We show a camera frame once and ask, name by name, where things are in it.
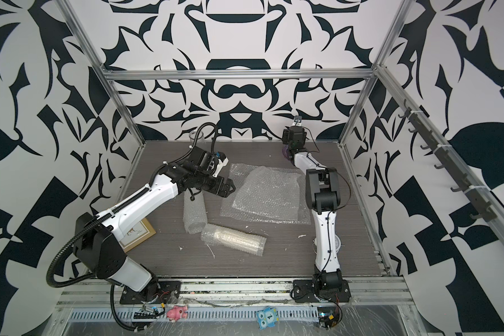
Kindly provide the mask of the purple blue glass vase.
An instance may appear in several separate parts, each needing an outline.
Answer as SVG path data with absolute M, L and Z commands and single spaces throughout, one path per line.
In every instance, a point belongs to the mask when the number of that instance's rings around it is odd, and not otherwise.
M 291 161 L 291 151 L 290 151 L 290 148 L 288 145 L 285 145 L 283 148 L 282 148 L 282 154 L 284 156 L 285 159 Z

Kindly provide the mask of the bubble-wrapped roll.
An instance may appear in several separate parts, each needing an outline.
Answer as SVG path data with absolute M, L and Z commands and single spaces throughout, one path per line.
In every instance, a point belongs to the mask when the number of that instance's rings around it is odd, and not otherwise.
M 186 232 L 191 235 L 202 232 L 207 225 L 203 193 L 192 195 L 188 190 L 184 193 L 183 223 Z

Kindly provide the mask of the bubble-wrapped cylinder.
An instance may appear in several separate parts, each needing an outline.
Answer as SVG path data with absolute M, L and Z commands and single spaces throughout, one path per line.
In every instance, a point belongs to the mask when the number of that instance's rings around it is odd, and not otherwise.
M 263 255 L 267 242 L 266 237 L 214 224 L 205 225 L 200 237 L 205 244 L 225 246 L 254 256 Z

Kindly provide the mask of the clear glass vase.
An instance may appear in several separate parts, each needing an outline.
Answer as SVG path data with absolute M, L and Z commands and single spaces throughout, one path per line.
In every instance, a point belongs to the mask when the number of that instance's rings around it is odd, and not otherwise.
M 189 139 L 190 139 L 190 143 L 195 146 L 204 146 L 204 144 L 205 144 L 205 138 L 204 138 L 203 131 L 197 132 L 197 131 L 193 130 L 189 134 Z

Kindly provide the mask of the bubble wrap around vase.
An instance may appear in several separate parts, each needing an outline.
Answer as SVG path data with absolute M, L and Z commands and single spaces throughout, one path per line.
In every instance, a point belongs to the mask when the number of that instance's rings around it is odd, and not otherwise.
M 230 166 L 236 191 L 221 203 L 221 215 L 238 221 L 309 225 L 305 201 L 305 175 L 298 169 Z

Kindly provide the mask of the bubble-wrapped purple item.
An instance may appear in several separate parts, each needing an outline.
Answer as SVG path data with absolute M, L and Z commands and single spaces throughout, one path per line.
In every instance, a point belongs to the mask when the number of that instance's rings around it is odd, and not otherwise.
M 298 173 L 256 168 L 244 180 L 232 208 L 278 221 L 294 221 L 300 205 L 299 177 Z

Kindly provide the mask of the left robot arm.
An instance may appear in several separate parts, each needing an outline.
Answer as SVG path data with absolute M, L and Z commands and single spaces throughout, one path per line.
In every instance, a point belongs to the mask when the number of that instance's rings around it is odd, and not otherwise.
M 196 191 L 205 191 L 228 197 L 235 192 L 233 181 L 220 175 L 228 164 L 227 155 L 213 146 L 205 150 L 197 143 L 198 139 L 194 138 L 184 155 L 156 168 L 143 188 L 115 206 L 94 216 L 88 213 L 80 216 L 75 235 L 50 263 L 47 285 L 64 288 L 87 279 L 102 279 L 123 287 L 141 302 L 157 300 L 162 295 L 158 277 L 131 259 L 120 241 L 142 219 L 182 193 L 194 196 Z M 89 271 L 73 280 L 57 281 L 55 269 L 70 255 L 77 257 Z

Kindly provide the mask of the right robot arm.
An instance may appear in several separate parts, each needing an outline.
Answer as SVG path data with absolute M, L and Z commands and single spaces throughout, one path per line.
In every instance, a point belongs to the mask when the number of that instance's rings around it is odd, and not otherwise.
M 340 175 L 313 157 L 305 148 L 306 140 L 306 129 L 298 120 L 283 131 L 284 156 L 305 174 L 305 201 L 316 232 L 313 285 L 316 295 L 325 295 L 344 286 L 335 233 L 337 211 L 342 208 Z

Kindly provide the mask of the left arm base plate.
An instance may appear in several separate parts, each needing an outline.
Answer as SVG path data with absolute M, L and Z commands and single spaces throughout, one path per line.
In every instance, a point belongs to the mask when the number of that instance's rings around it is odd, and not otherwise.
M 122 305 L 173 303 L 179 299 L 180 281 L 152 280 L 141 291 L 125 287 L 120 297 Z

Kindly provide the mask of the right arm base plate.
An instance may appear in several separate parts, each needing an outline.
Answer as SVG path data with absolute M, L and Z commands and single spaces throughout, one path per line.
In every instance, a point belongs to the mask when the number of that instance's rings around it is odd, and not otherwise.
M 290 297 L 297 303 L 348 303 L 352 295 L 349 283 L 344 279 L 339 284 L 325 284 L 320 280 L 294 280 Z

